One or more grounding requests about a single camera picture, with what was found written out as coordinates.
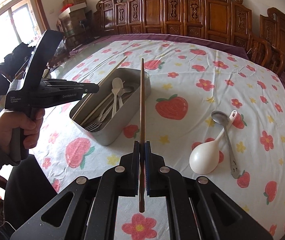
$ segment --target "floral tablecloth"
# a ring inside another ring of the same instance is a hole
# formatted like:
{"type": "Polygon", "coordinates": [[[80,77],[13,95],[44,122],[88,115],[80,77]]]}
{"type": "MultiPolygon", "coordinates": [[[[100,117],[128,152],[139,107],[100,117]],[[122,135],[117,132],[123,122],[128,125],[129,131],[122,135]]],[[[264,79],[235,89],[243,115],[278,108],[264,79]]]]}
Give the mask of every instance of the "floral tablecloth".
{"type": "MultiPolygon", "coordinates": [[[[64,78],[98,83],[128,56],[121,67],[150,74],[152,92],[146,100],[146,140],[169,167],[196,178],[189,166],[192,149],[215,138],[222,127],[210,117],[214,110],[238,116],[229,129],[241,177],[230,174],[227,143],[220,142],[217,168],[207,175],[257,220],[274,239],[285,233],[285,90],[271,71],[245,59],[207,47],[170,41],[115,41],[89,56],[64,78]]],[[[94,178],[132,152],[139,133],[139,113],[114,143],[103,147],[73,124],[68,103],[47,110],[34,154],[57,192],[78,176],[94,178]]],[[[119,199],[115,239],[169,239],[164,198],[119,199]]]]}

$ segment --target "person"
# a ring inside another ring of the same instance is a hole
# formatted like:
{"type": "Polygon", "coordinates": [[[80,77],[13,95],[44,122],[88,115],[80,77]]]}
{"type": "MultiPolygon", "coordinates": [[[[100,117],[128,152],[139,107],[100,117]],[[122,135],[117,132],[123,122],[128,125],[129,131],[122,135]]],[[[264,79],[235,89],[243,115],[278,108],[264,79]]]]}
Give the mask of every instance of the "person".
{"type": "MultiPolygon", "coordinates": [[[[24,147],[32,149],[37,145],[44,114],[44,109],[38,110],[32,121],[22,112],[0,112],[0,169],[3,165],[15,166],[6,185],[3,212],[5,221],[15,230],[57,195],[33,155],[18,166],[10,158],[12,130],[22,128],[26,135],[24,147]]],[[[11,233],[2,228],[0,240],[9,239],[11,233]]]]}

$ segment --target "device handle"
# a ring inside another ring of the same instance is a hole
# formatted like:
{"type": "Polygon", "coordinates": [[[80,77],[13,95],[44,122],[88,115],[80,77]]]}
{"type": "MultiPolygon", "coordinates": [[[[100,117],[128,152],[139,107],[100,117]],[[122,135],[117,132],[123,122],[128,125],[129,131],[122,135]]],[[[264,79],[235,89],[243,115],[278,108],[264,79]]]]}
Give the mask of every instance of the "device handle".
{"type": "MultiPolygon", "coordinates": [[[[27,115],[27,117],[29,117],[31,120],[34,120],[37,111],[38,111],[37,108],[28,107],[22,112],[24,112],[27,115]]],[[[24,135],[23,129],[21,128],[13,129],[9,148],[10,148],[10,158],[16,163],[20,163],[20,161],[28,157],[29,150],[25,149],[23,144],[25,138],[26,136],[24,135]]]]}

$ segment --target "hand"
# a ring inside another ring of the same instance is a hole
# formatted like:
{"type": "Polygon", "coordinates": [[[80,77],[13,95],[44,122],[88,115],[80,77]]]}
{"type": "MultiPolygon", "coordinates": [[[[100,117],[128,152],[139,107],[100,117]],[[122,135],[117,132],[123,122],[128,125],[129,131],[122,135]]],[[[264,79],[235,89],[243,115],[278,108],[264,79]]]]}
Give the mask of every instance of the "hand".
{"type": "Polygon", "coordinates": [[[36,113],[35,120],[30,120],[24,113],[3,110],[0,112],[0,148],[9,154],[9,143],[11,140],[12,130],[14,128],[24,129],[25,149],[36,147],[39,138],[39,131],[45,115],[44,109],[39,109],[36,113]]]}

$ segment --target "black pants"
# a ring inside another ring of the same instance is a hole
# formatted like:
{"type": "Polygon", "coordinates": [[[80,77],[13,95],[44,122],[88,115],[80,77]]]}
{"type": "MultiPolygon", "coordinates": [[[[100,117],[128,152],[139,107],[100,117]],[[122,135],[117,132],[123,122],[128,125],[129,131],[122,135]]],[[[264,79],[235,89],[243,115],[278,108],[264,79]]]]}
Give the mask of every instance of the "black pants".
{"type": "Polygon", "coordinates": [[[15,229],[57,195],[34,155],[14,167],[6,186],[4,217],[15,229]]]}

